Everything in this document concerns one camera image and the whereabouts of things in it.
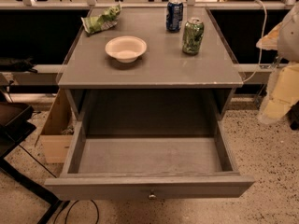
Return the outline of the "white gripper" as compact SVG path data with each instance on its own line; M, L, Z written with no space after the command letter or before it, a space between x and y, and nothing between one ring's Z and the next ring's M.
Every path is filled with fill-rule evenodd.
M259 39L258 49L277 50L280 22L267 35ZM282 119L299 102L299 63L291 62L276 68L270 75L266 96L258 113L258 121L272 124Z

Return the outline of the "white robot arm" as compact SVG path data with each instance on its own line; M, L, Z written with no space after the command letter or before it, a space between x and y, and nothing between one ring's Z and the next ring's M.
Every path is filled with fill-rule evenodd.
M283 68L276 68L268 79L258 120L271 124L283 118L299 102L299 3L282 22L259 39L256 47L276 50L279 58L289 62Z

